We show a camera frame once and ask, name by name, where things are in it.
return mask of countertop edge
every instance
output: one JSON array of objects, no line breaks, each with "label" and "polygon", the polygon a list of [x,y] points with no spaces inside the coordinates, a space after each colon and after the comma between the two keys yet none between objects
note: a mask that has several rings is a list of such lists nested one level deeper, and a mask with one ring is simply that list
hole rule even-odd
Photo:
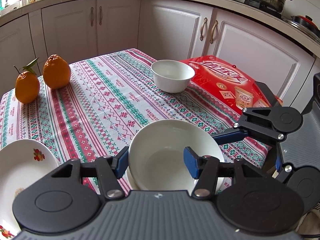
[{"label": "countertop edge", "polygon": [[[6,23],[28,14],[32,11],[36,11],[48,6],[56,5],[63,2],[69,2],[73,0],[41,0],[39,2],[35,2],[32,4],[28,4],[23,6],[17,10],[9,12],[3,16],[0,16],[0,26],[5,25]],[[268,25],[279,32],[291,37],[293,40],[304,46],[306,49],[311,51],[317,57],[320,57],[320,45],[318,45],[315,41],[309,38],[304,33],[301,33],[294,27],[285,23],[284,21],[273,17],[267,13],[264,13],[258,9],[245,5],[243,3],[239,3],[233,0],[188,0],[192,2],[198,2],[202,4],[211,5],[214,7],[223,8],[229,11],[234,11],[238,14],[250,17],[256,21],[264,23],[264,25]]]}]

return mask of orange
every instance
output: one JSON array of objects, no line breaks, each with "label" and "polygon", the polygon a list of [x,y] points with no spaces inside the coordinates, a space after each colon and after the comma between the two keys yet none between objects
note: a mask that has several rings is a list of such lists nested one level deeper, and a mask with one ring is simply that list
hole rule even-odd
[{"label": "orange", "polygon": [[43,67],[43,80],[51,89],[65,87],[70,82],[71,69],[60,56],[51,55]]},{"label": "orange", "polygon": [[25,71],[16,80],[16,98],[23,104],[35,100],[40,91],[40,83],[36,75]]}]

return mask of striped tablecloth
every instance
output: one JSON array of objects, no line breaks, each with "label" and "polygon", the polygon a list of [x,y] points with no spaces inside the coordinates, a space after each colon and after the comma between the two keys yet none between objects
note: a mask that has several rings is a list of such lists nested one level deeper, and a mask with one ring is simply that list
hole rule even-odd
[{"label": "striped tablecloth", "polygon": [[[9,91],[0,102],[0,147],[32,138],[44,143],[60,163],[70,158],[92,162],[116,155],[141,127],[156,120],[186,120],[214,134],[239,118],[194,83],[178,94],[159,90],[150,70],[154,61],[129,49],[73,63],[69,85],[51,90],[39,77],[39,96],[28,105],[15,98],[14,90]],[[267,154],[265,145],[252,139],[222,145],[221,150],[226,162],[243,157],[258,167]],[[127,181],[119,182],[128,193]],[[99,191],[95,178],[84,183]],[[225,178],[221,190],[230,184]]]}]

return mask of cabinet handle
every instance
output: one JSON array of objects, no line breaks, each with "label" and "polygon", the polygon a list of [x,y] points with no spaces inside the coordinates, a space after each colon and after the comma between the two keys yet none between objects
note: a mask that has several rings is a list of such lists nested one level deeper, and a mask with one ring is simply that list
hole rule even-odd
[{"label": "cabinet handle", "polygon": [[91,7],[91,27],[93,26],[93,7]]},{"label": "cabinet handle", "polygon": [[207,19],[207,17],[205,17],[204,19],[203,19],[203,24],[202,24],[202,26],[201,26],[201,28],[200,28],[200,40],[201,41],[203,41],[203,35],[202,35],[202,33],[203,33],[203,28],[204,28],[204,25],[205,25],[205,23],[208,21],[208,19]]},{"label": "cabinet handle", "polygon": [[99,24],[101,25],[102,24],[102,6],[100,6],[100,22]]},{"label": "cabinet handle", "polygon": [[216,29],[216,26],[218,25],[218,21],[215,20],[214,25],[211,29],[211,39],[210,39],[210,43],[213,44],[213,35],[214,35],[214,30]]}]

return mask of tablecloth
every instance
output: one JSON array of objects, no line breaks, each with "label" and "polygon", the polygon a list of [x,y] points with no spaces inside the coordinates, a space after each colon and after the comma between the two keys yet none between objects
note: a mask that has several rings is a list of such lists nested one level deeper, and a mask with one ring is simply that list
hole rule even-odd
[{"label": "tablecloth", "polygon": [[[0,147],[21,138],[45,144],[60,163],[70,158],[92,162],[116,155],[129,145],[143,126],[160,119],[179,119],[210,134],[222,132],[239,115],[195,83],[181,93],[169,94],[153,83],[155,60],[129,49],[70,64],[70,83],[59,90],[47,87],[39,77],[38,98],[21,104],[14,90],[0,102]],[[261,167],[267,147],[253,139],[220,146],[225,161],[243,157]],[[128,182],[120,185],[129,192]],[[84,184],[99,191],[96,178]],[[225,178],[220,190],[231,184]]]}]

